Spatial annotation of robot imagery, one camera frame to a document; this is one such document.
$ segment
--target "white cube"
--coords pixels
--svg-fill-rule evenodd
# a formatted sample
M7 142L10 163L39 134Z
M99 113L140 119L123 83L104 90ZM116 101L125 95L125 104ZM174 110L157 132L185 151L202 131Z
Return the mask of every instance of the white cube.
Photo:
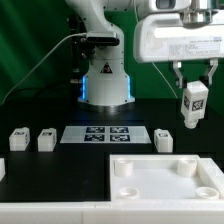
M16 128L9 137L10 151L25 151L29 142L29 128Z
M5 160L3 158L0 159L0 181L5 176Z
M38 137L38 151L52 152L57 142L56 129L43 129Z
M154 143L159 153L173 152L173 138L169 131L157 129L154 131Z

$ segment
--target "green backdrop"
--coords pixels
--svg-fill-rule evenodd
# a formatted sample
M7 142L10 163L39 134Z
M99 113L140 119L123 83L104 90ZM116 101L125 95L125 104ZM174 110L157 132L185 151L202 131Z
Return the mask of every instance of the green backdrop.
M73 11L64 0L0 1L0 102L12 86L69 34L66 18L71 14ZM113 12L106 16L125 33L125 69L131 76L132 95L136 98L173 98L173 93L151 64L137 64L133 59L133 33L136 25L134 13ZM224 115L224 60L219 63L208 102ZM182 90L176 88L168 64L158 63L157 66L175 88L178 97L181 97ZM184 62L183 67L182 72L189 81L198 80L206 69L203 61ZM71 56L67 43L47 59L20 88L44 87L69 80L70 77Z

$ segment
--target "robot logo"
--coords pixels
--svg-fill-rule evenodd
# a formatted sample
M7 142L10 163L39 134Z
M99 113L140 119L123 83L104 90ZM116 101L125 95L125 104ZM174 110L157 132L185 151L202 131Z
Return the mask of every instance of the robot logo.
M104 74L112 74L112 69L110 67L110 65L108 64L108 62L104 65L103 69L101 70L100 73L104 73Z

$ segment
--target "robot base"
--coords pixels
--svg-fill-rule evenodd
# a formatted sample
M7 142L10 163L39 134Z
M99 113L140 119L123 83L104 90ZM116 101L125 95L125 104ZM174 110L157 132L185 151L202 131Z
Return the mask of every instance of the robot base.
M99 105L92 105L92 104L88 104L83 100L78 100L78 104L81 108L87 109L89 111L94 111L94 112L98 112L98 113L106 113L106 114L114 114L114 113L119 113L121 111L125 111L125 110L131 110L134 109L134 98L133 101L130 101L126 104L122 104L122 105L116 105L116 106L99 106Z

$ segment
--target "hole in tray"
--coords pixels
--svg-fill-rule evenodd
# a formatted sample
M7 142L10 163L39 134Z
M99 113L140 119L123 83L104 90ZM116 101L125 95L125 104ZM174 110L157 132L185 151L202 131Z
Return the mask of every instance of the hole in tray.
M119 196L123 199L134 199L139 197L139 191L135 188L125 187L120 189Z
M200 187L196 190L196 198L200 199L219 199L219 192L213 188Z

